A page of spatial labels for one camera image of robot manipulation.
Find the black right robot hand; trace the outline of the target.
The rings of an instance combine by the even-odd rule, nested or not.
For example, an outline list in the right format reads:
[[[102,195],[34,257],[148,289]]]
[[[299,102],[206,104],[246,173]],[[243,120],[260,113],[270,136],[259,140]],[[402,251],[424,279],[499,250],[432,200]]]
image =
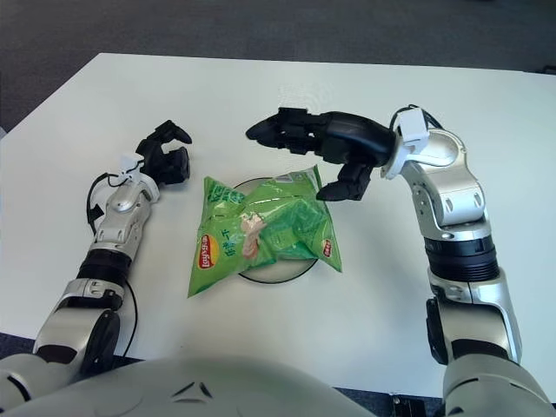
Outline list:
[[[278,109],[250,127],[246,137],[296,155],[312,152],[324,162],[341,165],[337,180],[316,194],[324,202],[361,200],[372,171],[393,156],[395,142],[391,129],[366,117],[338,111],[312,115],[297,108]]]

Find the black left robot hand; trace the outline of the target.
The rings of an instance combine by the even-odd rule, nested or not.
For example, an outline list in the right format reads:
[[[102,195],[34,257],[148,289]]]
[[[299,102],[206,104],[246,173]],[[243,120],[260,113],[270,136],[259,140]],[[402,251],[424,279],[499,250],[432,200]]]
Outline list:
[[[163,144],[174,140],[184,144],[192,143],[185,130],[168,120],[141,140],[136,148],[136,153],[143,159],[140,171],[153,179],[157,185],[182,183],[190,177],[187,149],[183,146],[168,152],[162,149]]]

